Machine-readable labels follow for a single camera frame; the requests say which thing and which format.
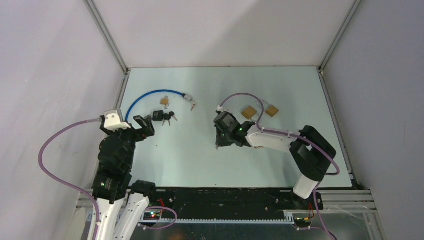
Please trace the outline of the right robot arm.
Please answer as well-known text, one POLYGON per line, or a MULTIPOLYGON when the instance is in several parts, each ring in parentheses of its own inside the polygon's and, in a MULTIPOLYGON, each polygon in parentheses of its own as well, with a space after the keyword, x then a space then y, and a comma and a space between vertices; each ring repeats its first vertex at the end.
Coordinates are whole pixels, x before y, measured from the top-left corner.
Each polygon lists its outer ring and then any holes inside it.
POLYGON ((329 175, 330 165, 334 165, 338 175, 340 168, 334 159, 337 151, 312 126, 306 125, 295 132, 259 127, 257 123, 239 123, 227 111, 217 113, 213 120, 216 128, 217 148, 236 145, 248 148, 268 148, 291 154, 301 175, 293 187, 291 204, 304 209, 311 202, 311 194, 329 175))

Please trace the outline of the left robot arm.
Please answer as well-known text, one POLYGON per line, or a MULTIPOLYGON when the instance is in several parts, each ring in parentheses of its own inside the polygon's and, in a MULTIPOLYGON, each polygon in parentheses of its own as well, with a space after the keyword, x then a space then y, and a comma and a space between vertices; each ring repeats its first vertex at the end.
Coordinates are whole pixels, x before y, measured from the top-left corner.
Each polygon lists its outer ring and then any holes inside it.
POLYGON ((136 144, 155 135, 150 115, 133 119, 139 129, 124 121, 116 110, 101 117, 100 129, 107 136, 99 145, 99 165, 92 186, 96 205, 88 236, 94 240, 129 240, 144 211, 158 202, 153 182, 130 183, 136 144))

